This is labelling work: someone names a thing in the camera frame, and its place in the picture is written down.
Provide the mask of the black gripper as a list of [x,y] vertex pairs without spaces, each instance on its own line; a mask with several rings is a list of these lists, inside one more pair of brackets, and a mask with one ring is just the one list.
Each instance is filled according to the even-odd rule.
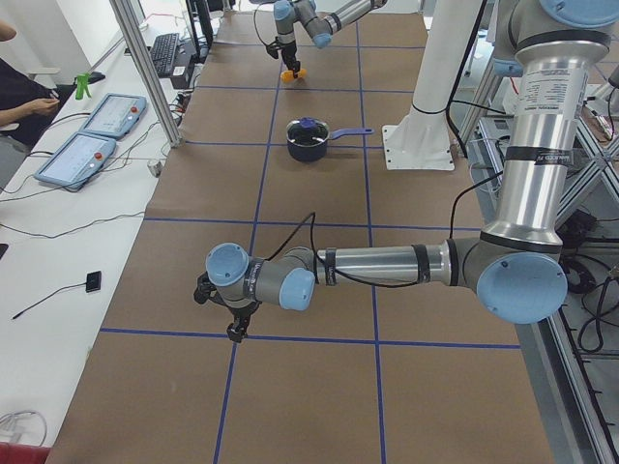
[[212,302],[229,310],[233,316],[233,322],[227,327],[226,331],[228,338],[233,342],[242,342],[248,336],[247,331],[251,317],[261,305],[261,302],[256,301],[228,302],[210,280],[207,272],[197,278],[193,299],[199,305]]
[[289,63],[288,70],[293,75],[298,75],[302,70],[301,62],[296,58],[297,45],[295,41],[284,43],[279,38],[275,38],[266,45],[266,51],[272,58],[281,58],[284,63]]

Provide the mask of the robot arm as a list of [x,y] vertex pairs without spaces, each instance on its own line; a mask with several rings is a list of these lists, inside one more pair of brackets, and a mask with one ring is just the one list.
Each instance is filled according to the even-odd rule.
[[264,303],[306,309],[319,283],[402,288],[440,281],[471,289],[490,313],[514,324],[539,322],[562,305],[568,283],[555,222],[588,72],[609,50],[618,5],[511,1],[499,11],[495,47],[523,76],[494,219],[476,239],[437,246],[281,246],[266,259],[234,243],[215,246],[193,297],[231,312],[231,340],[246,337]]
[[319,49],[328,46],[333,36],[345,26],[356,22],[368,13],[382,8],[386,1],[349,1],[334,13],[320,16],[314,1],[274,1],[273,17],[277,34],[265,45],[274,59],[281,58],[286,70],[280,75],[283,82],[291,82],[306,75],[297,59],[297,42],[294,25],[299,23]]

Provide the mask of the person's hand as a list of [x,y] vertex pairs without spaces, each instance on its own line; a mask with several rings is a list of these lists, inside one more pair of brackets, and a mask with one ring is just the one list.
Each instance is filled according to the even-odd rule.
[[35,99],[28,102],[29,112],[35,115],[54,115],[59,110],[60,101],[55,98]]

